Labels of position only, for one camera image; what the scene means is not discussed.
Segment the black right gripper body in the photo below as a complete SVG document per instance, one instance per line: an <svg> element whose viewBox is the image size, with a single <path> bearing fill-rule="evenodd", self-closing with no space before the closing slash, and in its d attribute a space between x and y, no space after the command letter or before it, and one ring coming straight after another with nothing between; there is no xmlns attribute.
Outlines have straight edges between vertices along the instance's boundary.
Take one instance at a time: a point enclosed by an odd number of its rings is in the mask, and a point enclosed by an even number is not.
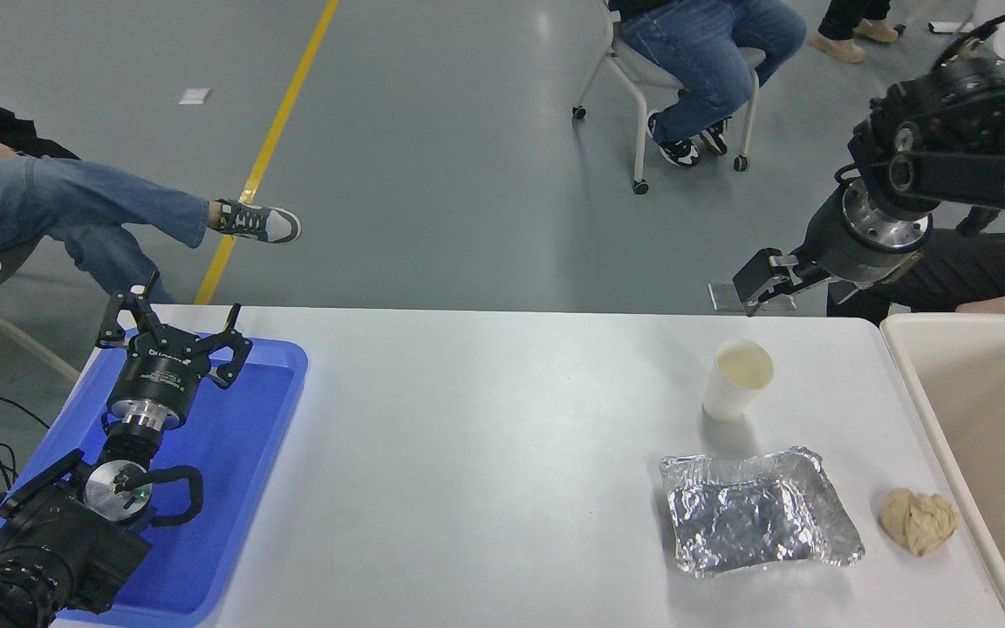
<svg viewBox="0 0 1005 628"><path fill-rule="evenodd" d="M897 219L883 214L863 184L842 184L810 219L804 253L827 274L874 283L904 262Z"/></svg>

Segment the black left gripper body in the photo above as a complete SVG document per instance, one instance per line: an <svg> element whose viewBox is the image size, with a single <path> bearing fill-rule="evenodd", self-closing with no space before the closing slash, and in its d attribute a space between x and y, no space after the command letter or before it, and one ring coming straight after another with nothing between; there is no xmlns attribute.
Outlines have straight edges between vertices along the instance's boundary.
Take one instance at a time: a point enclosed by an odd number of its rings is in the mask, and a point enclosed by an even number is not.
<svg viewBox="0 0 1005 628"><path fill-rule="evenodd" d="M195 349L200 335L164 324L129 341L126 362L108 396L117 411L132 401L160 403L171 411L191 409L210 362Z"/></svg>

